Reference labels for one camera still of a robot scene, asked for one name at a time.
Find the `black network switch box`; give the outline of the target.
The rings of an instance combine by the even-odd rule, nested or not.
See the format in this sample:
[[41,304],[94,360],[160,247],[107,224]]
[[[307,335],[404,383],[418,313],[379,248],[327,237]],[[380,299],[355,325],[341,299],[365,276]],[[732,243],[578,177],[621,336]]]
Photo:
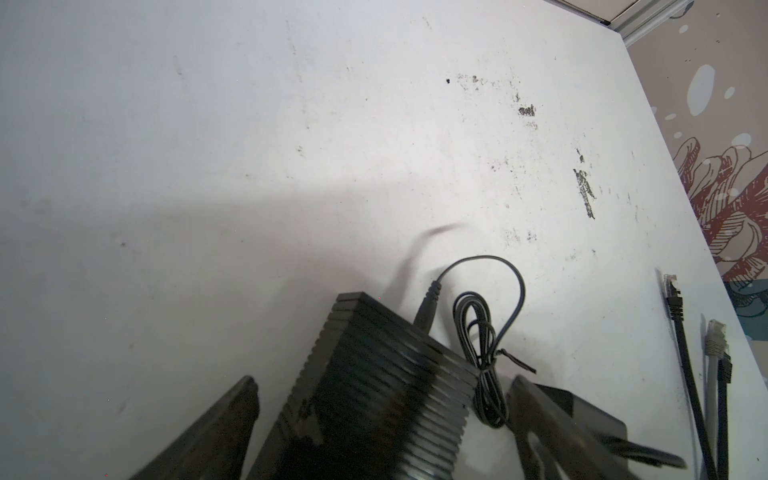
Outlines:
[[450,479],[479,371],[364,292],[337,296],[251,479]]

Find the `black power adapter with cord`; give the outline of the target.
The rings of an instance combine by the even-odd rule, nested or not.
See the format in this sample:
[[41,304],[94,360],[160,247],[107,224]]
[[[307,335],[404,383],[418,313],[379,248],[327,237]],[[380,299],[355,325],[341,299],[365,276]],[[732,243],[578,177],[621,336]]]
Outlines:
[[[515,265],[504,258],[498,261],[513,272],[519,285],[518,301],[503,326],[500,329],[494,328],[490,308],[486,300],[476,292],[468,291],[460,294],[454,300],[451,309],[461,351],[466,361],[479,372],[474,390],[473,409],[478,419],[493,429],[508,428],[508,391],[504,392],[501,389],[496,371],[498,357],[505,357],[528,372],[535,370],[534,367],[500,346],[504,335],[522,310],[526,287]],[[566,415],[592,434],[621,465],[627,467],[628,462],[634,461],[652,467],[686,468],[686,461],[678,455],[629,441],[626,425],[622,421],[583,398],[568,390],[534,384]],[[558,464],[553,462],[550,453],[538,439],[531,436],[529,441],[538,458],[545,463],[542,479],[571,479]]]

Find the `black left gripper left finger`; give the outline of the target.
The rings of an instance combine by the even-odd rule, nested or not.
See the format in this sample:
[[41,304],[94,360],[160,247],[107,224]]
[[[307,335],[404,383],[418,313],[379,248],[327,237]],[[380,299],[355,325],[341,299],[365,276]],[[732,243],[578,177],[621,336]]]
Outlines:
[[246,375],[133,478],[240,478],[259,412],[258,385]]

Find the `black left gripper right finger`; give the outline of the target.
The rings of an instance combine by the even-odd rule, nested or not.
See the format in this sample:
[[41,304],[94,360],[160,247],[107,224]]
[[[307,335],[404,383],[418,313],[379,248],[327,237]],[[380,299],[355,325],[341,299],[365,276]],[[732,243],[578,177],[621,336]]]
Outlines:
[[545,470],[545,463],[530,444],[531,436],[538,439],[553,462],[571,479],[637,477],[524,376],[512,381],[507,405],[507,426],[515,437],[525,479],[542,479]]

